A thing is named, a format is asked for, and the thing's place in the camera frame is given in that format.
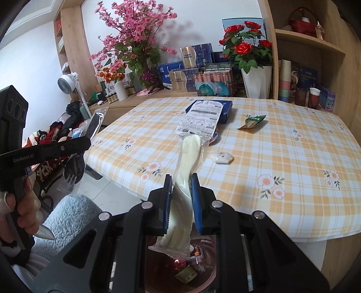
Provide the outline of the person's left hand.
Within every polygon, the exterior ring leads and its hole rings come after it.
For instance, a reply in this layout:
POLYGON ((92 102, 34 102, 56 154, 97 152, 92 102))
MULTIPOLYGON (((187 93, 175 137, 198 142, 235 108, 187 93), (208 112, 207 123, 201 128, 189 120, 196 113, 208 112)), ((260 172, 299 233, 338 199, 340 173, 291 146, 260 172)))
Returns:
POLYGON ((41 203, 34 193, 35 174, 33 173, 23 181, 24 197, 19 202, 15 202, 13 194, 6 194, 5 202, 7 207, 1 207, 1 239, 7 243, 15 241, 15 237, 10 230, 6 219, 6 214, 12 212, 17 205, 19 217, 17 220, 18 226, 31 235, 38 232, 39 226, 43 223, 43 215, 40 211, 41 203))

